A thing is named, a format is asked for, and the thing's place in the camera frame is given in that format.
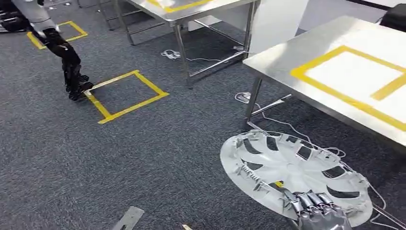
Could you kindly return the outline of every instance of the table top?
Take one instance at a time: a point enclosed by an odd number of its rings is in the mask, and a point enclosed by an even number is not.
[[[175,26],[256,0],[126,0],[152,17]]]
[[[405,152],[404,41],[406,33],[344,16],[244,64],[263,80]]]

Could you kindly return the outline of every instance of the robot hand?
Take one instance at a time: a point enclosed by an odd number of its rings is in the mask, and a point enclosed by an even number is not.
[[[300,230],[351,230],[345,212],[336,206],[325,193],[283,193],[294,208]]]

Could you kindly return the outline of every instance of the black bag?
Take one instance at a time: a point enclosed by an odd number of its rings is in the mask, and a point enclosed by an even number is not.
[[[381,25],[406,32],[406,4],[398,4],[383,16]]]

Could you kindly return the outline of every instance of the humanoid robot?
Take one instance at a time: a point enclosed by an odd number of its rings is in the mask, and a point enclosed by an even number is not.
[[[66,91],[76,101],[93,87],[89,77],[80,73],[80,58],[61,37],[58,26],[43,7],[44,0],[0,0],[0,24],[9,32],[31,31],[52,53],[62,58]]]

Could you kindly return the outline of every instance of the yellow object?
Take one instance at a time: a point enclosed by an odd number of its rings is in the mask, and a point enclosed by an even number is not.
[[[59,26],[62,26],[62,25],[67,25],[67,24],[69,24],[70,26],[72,26],[73,28],[75,28],[75,29],[80,33],[80,35],[78,35],[78,36],[75,36],[75,37],[71,37],[71,38],[66,39],[67,42],[70,42],[70,41],[73,41],[73,40],[76,40],[76,39],[78,39],[78,38],[85,37],[85,36],[88,35],[87,32],[85,32],[84,30],[82,30],[82,28],[80,28],[78,25],[76,25],[73,21],[68,21],[68,22],[65,22],[65,23],[58,24],[58,25],[59,25]],[[38,41],[38,39],[33,35],[32,32],[28,32],[28,33],[27,33],[27,36],[28,36],[28,38],[30,38],[31,42],[32,42],[36,47],[38,47],[38,49],[45,49],[45,48],[46,48],[46,46],[44,46],[40,41]]]
[[[146,84],[148,87],[150,87],[153,91],[157,93],[157,96],[152,97],[146,101],[143,101],[141,103],[138,103],[136,105],[133,105],[129,108],[126,108],[120,112],[117,112],[115,114],[110,114],[109,111],[91,94],[91,91],[94,89],[97,89],[99,87],[105,86],[107,84],[110,84],[112,82],[118,81],[120,79],[126,78],[128,76],[135,75],[138,79],[140,79],[144,84]],[[147,105],[149,103],[152,103],[156,100],[159,100],[163,97],[166,97],[169,95],[169,93],[162,91],[160,88],[158,88],[156,85],[154,85],[152,82],[150,82],[147,78],[145,78],[142,74],[139,73],[138,70],[131,71],[129,73],[123,74],[121,76],[118,76],[116,78],[107,80],[105,82],[102,82],[100,84],[97,84],[93,86],[90,90],[87,90],[84,92],[84,94],[87,96],[87,98],[94,104],[94,106],[100,111],[100,113],[104,116],[104,119],[99,121],[99,124],[105,124],[106,122],[112,121],[124,114],[127,114],[133,110],[136,110],[144,105]]]
[[[276,186],[282,188],[283,187],[283,181],[276,181],[275,182]]]
[[[355,100],[355,99],[353,99],[353,98],[351,98],[351,97],[349,97],[347,95],[344,95],[344,94],[342,94],[342,93],[340,93],[340,92],[338,92],[338,91],[336,91],[336,90],[334,90],[334,89],[332,89],[332,88],[330,88],[330,87],[328,87],[328,86],[326,86],[326,85],[324,85],[324,84],[322,84],[322,83],[320,83],[320,82],[306,76],[306,72],[308,70],[310,70],[310,69],[322,64],[323,62],[326,62],[326,61],[332,59],[333,57],[338,56],[339,54],[344,53],[344,52],[353,53],[353,54],[358,55],[360,57],[366,58],[368,60],[374,61],[376,63],[379,63],[381,65],[387,66],[389,68],[392,68],[392,69],[395,69],[395,70],[398,70],[398,71],[404,73],[404,75],[401,76],[400,78],[392,81],[391,83],[387,84],[386,86],[384,86],[383,88],[381,88],[380,90],[378,90],[377,92],[372,94],[371,95],[372,98],[374,98],[376,100],[382,100],[385,97],[387,97],[388,95],[390,95],[391,93],[393,93],[394,91],[396,91],[397,89],[399,89],[401,86],[406,84],[406,69],[405,68],[403,68],[401,66],[398,66],[398,65],[395,65],[393,63],[389,63],[387,61],[381,60],[381,59],[379,59],[377,57],[362,53],[362,52],[360,52],[358,50],[352,49],[352,48],[347,47],[347,46],[340,46],[340,47],[338,47],[338,48],[336,48],[336,49],[334,49],[334,50],[332,50],[332,51],[330,51],[330,52],[328,52],[328,53],[326,53],[326,54],[324,54],[322,56],[319,56],[319,57],[311,60],[310,62],[307,62],[306,64],[304,64],[302,66],[299,66],[299,67],[293,69],[291,71],[291,75],[298,78],[298,79],[301,79],[302,81],[304,81],[304,82],[306,82],[306,83],[308,83],[308,84],[310,84],[310,85],[312,85],[312,86],[314,86],[314,87],[316,87],[316,88],[318,88],[320,90],[323,90],[324,92],[326,92],[326,93],[328,93],[330,95],[333,95],[333,96],[339,98],[340,100],[342,100],[342,101],[344,101],[344,102],[346,102],[346,103],[348,103],[348,104],[350,104],[350,105],[352,105],[352,106],[354,106],[354,107],[356,107],[356,108],[358,108],[358,109],[360,109],[360,110],[362,110],[362,111],[364,111],[364,112],[366,112],[366,113],[368,113],[368,114],[370,114],[370,115],[372,115],[372,116],[374,116],[374,117],[376,117],[376,118],[378,118],[378,119],[380,119],[380,120],[382,120],[382,121],[384,121],[384,122],[386,122],[386,123],[388,123],[388,124],[390,124],[390,125],[392,125],[392,126],[394,126],[396,128],[398,128],[398,129],[400,129],[402,131],[406,131],[406,123],[403,123],[403,122],[401,122],[401,121],[399,121],[399,120],[397,120],[397,119],[395,119],[395,118],[393,118],[393,117],[391,117],[391,116],[389,116],[389,115],[387,115],[387,114],[385,114],[385,113],[383,113],[383,112],[381,112],[381,111],[379,111],[377,109],[374,109],[372,106],[370,106],[370,105],[368,105],[366,103],[357,101],[357,100]]]
[[[166,12],[168,13],[172,13],[172,12],[176,12],[176,11],[181,11],[181,10],[185,10],[187,8],[191,8],[191,7],[195,7],[195,6],[199,6],[199,5],[203,5],[205,3],[208,3],[212,0],[200,0],[200,1],[196,1],[194,3],[190,3],[187,5],[183,5],[183,6],[177,6],[177,7],[167,7],[167,6],[162,6],[159,2],[157,2],[157,0],[148,0],[149,3],[154,4],[158,7],[163,8]]]

